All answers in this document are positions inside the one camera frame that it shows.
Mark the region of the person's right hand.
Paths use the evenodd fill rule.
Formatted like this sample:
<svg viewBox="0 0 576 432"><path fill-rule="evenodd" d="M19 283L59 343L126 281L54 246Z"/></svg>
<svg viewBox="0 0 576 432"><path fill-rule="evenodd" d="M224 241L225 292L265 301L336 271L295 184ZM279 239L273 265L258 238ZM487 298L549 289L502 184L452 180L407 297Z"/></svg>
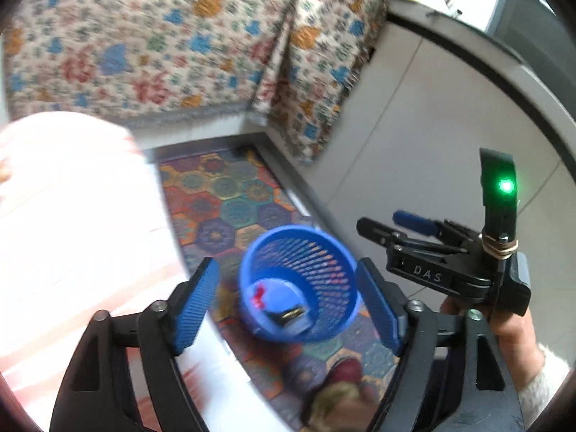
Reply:
<svg viewBox="0 0 576 432"><path fill-rule="evenodd" d="M545 364L545 354L539 347L530 309L523 316L502 310L491 311L476 305L497 337L500 350L517 392L537 377Z"/></svg>

